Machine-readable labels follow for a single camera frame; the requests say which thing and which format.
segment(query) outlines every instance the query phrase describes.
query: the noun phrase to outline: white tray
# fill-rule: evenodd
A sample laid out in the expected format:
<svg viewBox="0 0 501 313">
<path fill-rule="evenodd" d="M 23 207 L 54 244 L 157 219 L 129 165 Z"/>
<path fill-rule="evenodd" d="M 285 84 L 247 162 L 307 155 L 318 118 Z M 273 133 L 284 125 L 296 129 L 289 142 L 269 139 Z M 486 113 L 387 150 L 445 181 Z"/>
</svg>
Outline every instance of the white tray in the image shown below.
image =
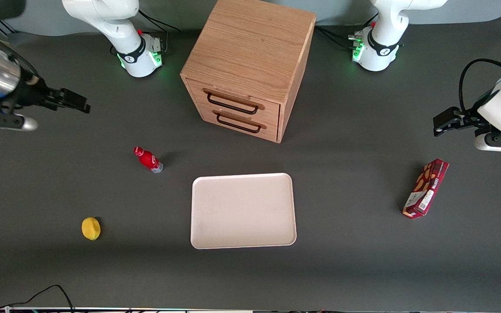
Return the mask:
<svg viewBox="0 0 501 313">
<path fill-rule="evenodd" d="M 193 182 L 193 247 L 289 246 L 296 239 L 289 175 L 210 176 Z"/>
</svg>

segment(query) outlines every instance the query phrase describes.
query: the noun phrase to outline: red bottle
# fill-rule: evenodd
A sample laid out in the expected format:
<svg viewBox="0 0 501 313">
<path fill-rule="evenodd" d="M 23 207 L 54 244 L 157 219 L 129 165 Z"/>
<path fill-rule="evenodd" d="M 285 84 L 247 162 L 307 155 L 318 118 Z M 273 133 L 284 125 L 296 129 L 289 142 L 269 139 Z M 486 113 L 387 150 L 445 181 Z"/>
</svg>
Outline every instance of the red bottle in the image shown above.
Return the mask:
<svg viewBox="0 0 501 313">
<path fill-rule="evenodd" d="M 143 166 L 151 170 L 152 173 L 157 174 L 164 169 L 163 163 L 161 163 L 150 151 L 145 151 L 141 147 L 135 147 L 133 152 L 139 157 L 139 161 Z"/>
</svg>

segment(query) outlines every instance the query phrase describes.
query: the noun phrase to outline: yellow lemon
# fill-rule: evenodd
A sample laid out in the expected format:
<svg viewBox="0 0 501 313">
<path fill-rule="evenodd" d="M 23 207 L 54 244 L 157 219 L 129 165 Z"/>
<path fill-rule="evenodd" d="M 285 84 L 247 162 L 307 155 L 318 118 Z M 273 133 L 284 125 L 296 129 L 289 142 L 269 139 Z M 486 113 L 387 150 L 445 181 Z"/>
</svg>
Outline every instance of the yellow lemon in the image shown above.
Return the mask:
<svg viewBox="0 0 501 313">
<path fill-rule="evenodd" d="M 90 239 L 96 240 L 100 236 L 100 223 L 93 217 L 87 217 L 82 221 L 82 234 Z"/>
</svg>

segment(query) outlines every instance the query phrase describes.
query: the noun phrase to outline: gray table surface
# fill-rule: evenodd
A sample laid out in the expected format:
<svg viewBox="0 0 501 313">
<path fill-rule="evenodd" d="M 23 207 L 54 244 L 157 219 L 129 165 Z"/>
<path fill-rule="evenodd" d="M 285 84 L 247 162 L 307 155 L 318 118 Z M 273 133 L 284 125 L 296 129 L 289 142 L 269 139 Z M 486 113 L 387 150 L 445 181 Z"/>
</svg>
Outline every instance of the gray table surface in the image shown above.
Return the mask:
<svg viewBox="0 0 501 313">
<path fill-rule="evenodd" d="M 24 113 L 38 131 L 0 131 L 0 305 L 59 283 L 76 306 L 501 312 L 501 153 L 476 150 L 472 131 L 432 135 L 465 64 L 501 61 L 501 19 L 410 26 L 382 73 L 316 33 L 282 144 L 200 119 L 179 78 L 196 37 L 172 33 L 144 79 L 103 36 L 13 38 L 92 113 L 35 107 Z M 500 76 L 474 66 L 466 102 Z M 135 145 L 165 170 L 147 172 Z M 447 176 L 430 213 L 409 220 L 401 207 L 435 158 Z M 293 178 L 295 244 L 191 247 L 195 178 L 272 172 Z M 81 234 L 87 216 L 103 219 L 96 242 Z M 32 305 L 66 302 L 55 290 Z"/>
</svg>

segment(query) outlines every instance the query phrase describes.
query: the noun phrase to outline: wood grain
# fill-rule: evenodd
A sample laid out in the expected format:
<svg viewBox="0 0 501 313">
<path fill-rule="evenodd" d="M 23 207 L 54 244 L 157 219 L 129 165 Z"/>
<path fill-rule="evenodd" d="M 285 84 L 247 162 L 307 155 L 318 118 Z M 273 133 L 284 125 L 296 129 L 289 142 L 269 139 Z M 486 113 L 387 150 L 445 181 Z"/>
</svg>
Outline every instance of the wood grain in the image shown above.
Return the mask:
<svg viewBox="0 0 501 313">
<path fill-rule="evenodd" d="M 260 0 L 218 0 L 182 75 L 284 103 L 313 13 Z"/>
<path fill-rule="evenodd" d="M 260 123 L 257 137 L 280 143 L 306 67 L 316 17 L 261 0 L 218 0 L 181 70 L 201 117 L 221 125 L 213 110 Z M 249 110 L 240 112 L 212 99 Z"/>
<path fill-rule="evenodd" d="M 303 52 L 301 53 L 301 58 L 299 59 L 298 67 L 296 68 L 295 74 L 293 75 L 293 81 L 291 83 L 291 89 L 287 93 L 287 98 L 285 101 L 286 105 L 281 106 L 280 110 L 280 130 L 278 131 L 278 142 L 280 143 L 284 137 L 287 123 L 289 122 L 289 116 L 293 109 L 299 87 L 301 86 L 301 81 L 303 80 L 304 70 L 307 67 L 308 51 L 311 47 L 312 33 L 314 32 L 314 23 L 311 25 L 311 29 L 307 34 L 306 44 L 303 47 Z"/>
</svg>

